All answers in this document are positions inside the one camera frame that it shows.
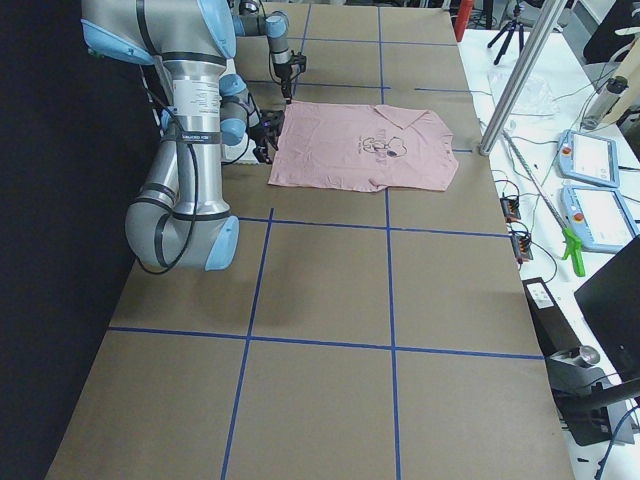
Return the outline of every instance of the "white table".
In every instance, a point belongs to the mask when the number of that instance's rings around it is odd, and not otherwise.
[[[487,44],[496,33],[496,31],[467,30],[463,41],[460,43],[460,54],[462,56],[469,88],[473,92],[474,106],[479,120],[485,125],[489,122],[495,107],[492,96],[483,93],[491,92],[489,74],[492,72],[510,72],[518,58],[517,39],[512,39],[509,50],[502,57],[500,64],[497,66],[493,65],[493,60],[502,44],[502,38],[491,49],[487,48]],[[547,80],[554,98],[575,92],[579,88],[589,84],[589,79],[584,74],[582,67],[574,57],[564,37],[557,33],[552,34],[549,38],[545,49],[533,69],[532,75],[541,76]],[[557,104],[560,107],[560,111],[552,117],[511,116],[510,121],[515,122],[515,124],[511,125],[511,128],[513,128],[511,135],[513,137],[518,136],[538,142],[545,142],[557,140],[562,131],[572,126],[573,129],[577,130],[579,128],[579,112],[593,91],[593,88],[589,86],[575,95],[559,99]],[[615,125],[599,129],[595,134],[616,141],[618,159],[621,166],[640,167],[638,160]],[[536,173],[538,179],[542,181],[551,166],[557,145],[535,145],[518,139],[514,141],[525,159],[527,159],[530,166],[534,169],[534,173]],[[500,178],[504,179],[506,176],[508,180],[518,185],[520,193],[536,193],[531,181],[518,176],[514,172],[513,164],[502,140],[496,143],[496,146],[490,154],[490,161],[493,169],[502,171],[494,172],[496,180]],[[524,173],[522,167],[517,163],[517,160],[516,169]],[[640,173],[622,171],[620,177],[620,191],[624,195],[640,198]],[[544,183],[544,187],[550,195],[552,202],[559,208],[560,189],[564,185],[573,184],[580,185],[581,183],[561,178],[558,175],[556,167],[554,167],[551,169]],[[510,185],[506,185],[505,187],[505,183],[496,184],[496,188],[498,193],[501,193],[503,189],[507,194],[514,193],[513,187]],[[533,208],[536,198],[537,197],[533,195],[521,197],[520,210],[523,216],[523,223],[528,227],[531,227],[533,224]],[[627,205],[634,215],[634,218],[640,219],[640,204],[628,201]],[[535,212],[533,240],[545,247],[556,259],[558,273],[555,278],[548,283],[548,287],[573,327],[576,335],[582,344],[595,346],[602,353],[591,330],[584,321],[582,313],[574,299],[573,292],[580,287],[587,278],[602,267],[612,255],[583,252],[587,276],[578,278],[573,273],[571,261],[561,260],[564,252],[563,236],[549,209],[544,205],[542,200],[539,201]],[[540,249],[536,247],[533,248],[534,261],[525,263],[522,266],[520,271],[522,279],[538,276],[545,280],[549,279],[554,270],[552,260]],[[605,373],[613,372],[613,367],[604,356],[599,366]],[[619,382],[616,376],[610,377],[610,379],[612,383]],[[598,467],[597,462],[604,455],[607,444],[603,442],[589,447],[579,447],[575,444],[568,432],[565,432],[565,437],[576,479],[592,479]],[[589,462],[578,462],[578,457],[588,459]],[[614,447],[609,457],[603,479],[636,480],[640,477],[639,472],[640,435],[636,435],[635,445],[616,445]]]

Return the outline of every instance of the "black band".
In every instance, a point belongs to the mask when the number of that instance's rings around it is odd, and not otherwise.
[[[229,211],[222,213],[211,213],[208,215],[196,215],[197,222],[208,222],[211,220],[220,220],[222,218],[227,218],[229,216]],[[185,222],[190,222],[193,220],[193,215],[190,213],[176,213],[173,212],[173,218],[176,220],[184,220]]]
[[[158,51],[151,41],[151,36],[149,36],[147,19],[144,16],[144,0],[136,0],[136,16],[138,17],[138,29],[140,30],[140,36],[142,37],[145,47],[147,47],[147,50],[149,50],[151,55],[158,55]]]
[[[216,144],[222,142],[220,132],[181,132],[176,139],[179,143]]]
[[[193,60],[194,62],[209,62],[216,65],[227,65],[227,59],[217,55],[193,52],[167,52],[162,54],[162,60]]]
[[[164,259],[164,252],[162,251],[162,232],[164,232],[164,226],[167,224],[167,220],[169,220],[170,215],[165,214],[160,217],[158,223],[156,224],[156,232],[153,236],[153,245],[156,250],[156,259],[161,267],[168,267],[169,265]]]
[[[145,190],[153,190],[154,192],[164,193],[167,197],[171,199],[173,203],[176,203],[176,199],[177,199],[176,192],[171,190],[166,185],[162,185],[161,183],[145,183],[140,189],[140,191],[144,192]]]
[[[134,203],[150,203],[151,205],[160,207],[161,209],[166,210],[169,213],[172,212],[171,207],[169,207],[169,205],[166,205],[162,203],[160,200],[156,200],[155,198],[138,197],[133,202],[131,202],[131,205],[133,205]]]

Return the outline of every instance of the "sticker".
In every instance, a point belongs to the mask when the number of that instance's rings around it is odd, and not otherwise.
[[[553,300],[542,283],[530,283],[527,289],[539,309],[553,307]]]
[[[174,80],[173,103],[177,115],[215,117],[220,115],[218,84],[201,80]]]

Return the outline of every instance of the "blue framed device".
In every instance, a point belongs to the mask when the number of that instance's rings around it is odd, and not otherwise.
[[[584,250],[617,253],[638,235],[627,205],[615,188],[567,186],[562,203]]]
[[[613,140],[565,130],[556,155],[567,178],[602,187],[619,187],[618,154]]]

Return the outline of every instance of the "dark backdrop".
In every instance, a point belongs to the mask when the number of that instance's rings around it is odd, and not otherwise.
[[[87,55],[80,1],[0,15],[0,479],[49,468],[131,267],[157,133],[137,66]]]

